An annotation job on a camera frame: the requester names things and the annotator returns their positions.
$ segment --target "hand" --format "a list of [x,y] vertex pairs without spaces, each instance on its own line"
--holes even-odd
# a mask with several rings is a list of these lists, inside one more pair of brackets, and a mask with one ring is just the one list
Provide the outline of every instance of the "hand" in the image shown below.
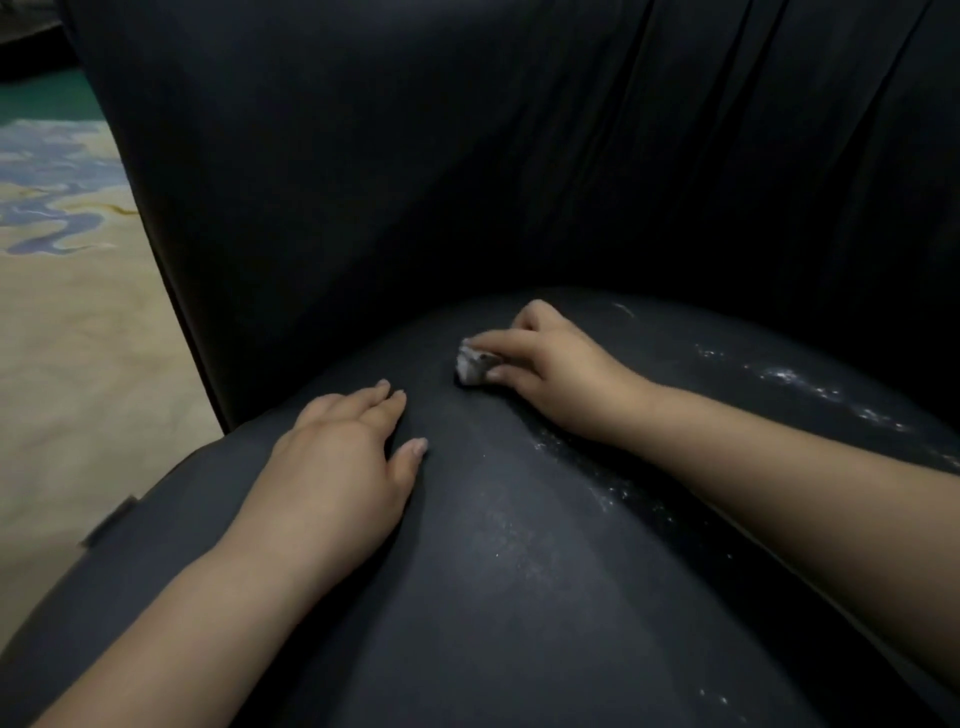
[[384,442],[407,403],[402,391],[389,394],[381,381],[310,402],[219,547],[288,571],[313,599],[360,566],[403,515],[427,448],[411,440],[386,460]]
[[528,303],[512,328],[469,344],[515,361],[491,369],[489,382],[514,389],[563,429],[607,445],[623,447],[634,410],[657,391],[544,301]]

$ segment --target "cloth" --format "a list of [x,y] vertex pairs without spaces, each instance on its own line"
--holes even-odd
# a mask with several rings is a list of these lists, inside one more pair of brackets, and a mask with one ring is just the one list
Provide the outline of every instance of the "cloth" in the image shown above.
[[457,351],[457,381],[465,387],[475,387],[487,381],[487,372],[493,367],[503,364],[504,358],[495,353],[479,352],[467,344],[467,339],[460,342]]

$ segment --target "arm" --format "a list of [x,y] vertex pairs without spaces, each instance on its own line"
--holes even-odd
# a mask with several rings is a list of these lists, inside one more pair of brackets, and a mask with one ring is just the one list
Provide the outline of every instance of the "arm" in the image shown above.
[[426,449],[383,446],[390,385],[327,395],[277,442],[220,543],[183,570],[37,728],[224,726],[313,604],[394,529]]
[[471,344],[529,362],[491,380],[671,473],[960,689],[960,478],[659,387],[547,303]]

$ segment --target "black chair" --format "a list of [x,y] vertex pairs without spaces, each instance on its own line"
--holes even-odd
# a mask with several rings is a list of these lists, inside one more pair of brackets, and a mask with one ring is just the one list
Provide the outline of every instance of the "black chair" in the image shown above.
[[237,725],[960,715],[662,473],[452,381],[462,336],[540,295],[654,380],[960,472],[955,3],[63,11],[228,434],[35,610],[0,723],[217,541],[310,397],[382,376],[431,440],[420,486]]

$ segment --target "chair seat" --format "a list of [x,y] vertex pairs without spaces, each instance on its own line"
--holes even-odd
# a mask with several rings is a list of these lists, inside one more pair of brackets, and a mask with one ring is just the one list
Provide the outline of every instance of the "chair seat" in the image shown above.
[[197,451],[107,529],[0,661],[0,723],[27,724],[216,543],[311,397],[382,376],[410,396],[397,441],[430,439],[420,484],[395,537],[294,633],[238,724],[936,723],[833,607],[670,478],[515,397],[455,385],[460,339],[506,326],[534,295],[655,381],[960,470],[944,425],[766,330],[599,291],[459,303]]

